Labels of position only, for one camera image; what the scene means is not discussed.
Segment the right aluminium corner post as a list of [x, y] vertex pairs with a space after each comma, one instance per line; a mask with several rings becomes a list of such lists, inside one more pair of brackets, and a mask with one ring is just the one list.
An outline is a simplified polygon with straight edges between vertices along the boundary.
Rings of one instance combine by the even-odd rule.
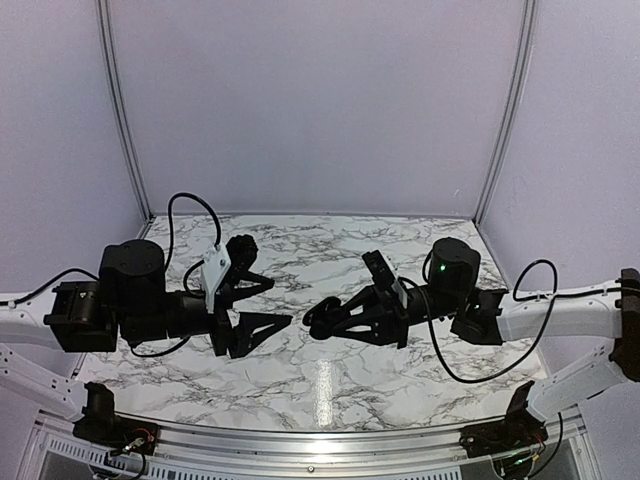
[[496, 140], [492, 149], [485, 181], [481, 188], [473, 216], [473, 222], [477, 228], [480, 228], [486, 219], [491, 201], [498, 186], [499, 176], [506, 161], [512, 131], [526, 86], [536, 32], [538, 11], [538, 1], [526, 0], [523, 2], [522, 18], [516, 45], [516, 55], [507, 91], [506, 102]]

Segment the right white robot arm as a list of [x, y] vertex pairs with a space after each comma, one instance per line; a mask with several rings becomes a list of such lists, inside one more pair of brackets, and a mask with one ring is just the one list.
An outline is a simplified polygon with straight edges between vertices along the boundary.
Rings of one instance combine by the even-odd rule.
[[476, 287], [477, 270], [439, 262], [423, 285], [410, 285], [387, 267], [372, 270], [374, 282], [352, 299], [322, 301], [305, 316], [316, 339], [347, 338], [405, 347], [409, 329], [451, 319], [451, 330], [472, 345], [499, 346], [548, 336], [604, 337], [606, 343], [544, 381], [519, 387], [495, 438], [515, 448], [565, 408], [639, 379], [639, 274], [582, 289], [516, 296]]

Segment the aluminium corner post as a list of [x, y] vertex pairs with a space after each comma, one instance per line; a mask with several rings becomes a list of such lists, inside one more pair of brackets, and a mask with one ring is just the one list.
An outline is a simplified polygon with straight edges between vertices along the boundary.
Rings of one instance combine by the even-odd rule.
[[98, 33], [104, 57], [107, 86], [114, 113], [116, 130], [138, 210], [143, 222], [149, 223], [153, 220], [154, 215], [150, 206], [146, 187], [144, 185], [142, 170], [127, 116], [117, 61], [110, 2], [97, 0], [95, 2], [95, 6]]
[[473, 222], [477, 228], [480, 228], [486, 219], [491, 201], [498, 186], [499, 176], [506, 161], [512, 131], [526, 86], [536, 32], [538, 11], [538, 1], [526, 0], [523, 2], [522, 18], [516, 45], [516, 55], [507, 91], [506, 102], [496, 140], [492, 149], [485, 181], [481, 188], [473, 216]]

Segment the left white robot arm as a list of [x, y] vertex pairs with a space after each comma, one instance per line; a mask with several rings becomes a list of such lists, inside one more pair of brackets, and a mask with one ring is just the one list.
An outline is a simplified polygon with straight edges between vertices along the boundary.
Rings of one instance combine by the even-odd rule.
[[129, 240], [104, 249], [98, 275], [66, 282], [56, 276], [35, 291], [1, 303], [1, 340], [59, 348], [66, 353], [112, 353], [119, 340], [129, 348], [173, 339], [167, 354], [194, 336], [209, 337], [217, 356], [242, 358], [291, 324], [289, 315], [242, 312], [235, 302], [273, 288], [251, 272], [257, 246], [249, 235], [215, 245], [201, 263], [200, 291], [168, 291], [163, 249]]

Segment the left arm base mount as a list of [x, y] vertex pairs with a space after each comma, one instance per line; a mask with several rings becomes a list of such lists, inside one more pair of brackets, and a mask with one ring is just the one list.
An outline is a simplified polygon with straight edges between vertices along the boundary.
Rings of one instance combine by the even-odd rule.
[[87, 442], [109, 447], [123, 454], [134, 451], [152, 455], [157, 444], [159, 425], [122, 417], [115, 412], [115, 398], [106, 386], [88, 382], [86, 404], [82, 416], [73, 423], [73, 436]]

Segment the left aluminium corner post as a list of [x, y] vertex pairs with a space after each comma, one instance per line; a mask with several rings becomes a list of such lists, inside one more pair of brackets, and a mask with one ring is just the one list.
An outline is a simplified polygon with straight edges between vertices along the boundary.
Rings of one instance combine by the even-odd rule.
[[144, 185], [142, 170], [127, 116], [117, 61], [110, 2], [97, 0], [95, 2], [95, 6], [98, 33], [104, 57], [107, 86], [114, 113], [116, 130], [138, 210], [143, 222], [149, 223], [153, 220], [154, 215], [150, 206], [146, 187]]

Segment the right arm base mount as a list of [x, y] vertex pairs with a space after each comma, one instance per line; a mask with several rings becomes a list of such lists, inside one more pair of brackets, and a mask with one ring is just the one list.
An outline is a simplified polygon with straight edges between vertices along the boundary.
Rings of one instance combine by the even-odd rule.
[[529, 381], [515, 390], [502, 419], [461, 429], [459, 444], [469, 458], [524, 448], [548, 439], [545, 421], [526, 410], [527, 396], [533, 386], [534, 382]]

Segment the aluminium front rail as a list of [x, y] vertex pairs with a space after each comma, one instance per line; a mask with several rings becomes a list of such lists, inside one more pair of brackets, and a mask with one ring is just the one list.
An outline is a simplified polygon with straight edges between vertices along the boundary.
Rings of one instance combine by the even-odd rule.
[[547, 438], [484, 453], [469, 425], [366, 432], [272, 432], [158, 421], [155, 448], [114, 455], [40, 413], [20, 479], [599, 479], [576, 409]]

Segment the black earbud charging case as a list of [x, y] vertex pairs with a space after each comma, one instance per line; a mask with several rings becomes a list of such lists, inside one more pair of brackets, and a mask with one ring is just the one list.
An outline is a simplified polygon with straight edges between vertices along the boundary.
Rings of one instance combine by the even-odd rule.
[[342, 302], [335, 296], [320, 301], [305, 313], [302, 323], [315, 340], [326, 340], [333, 335], [334, 328], [346, 319]]

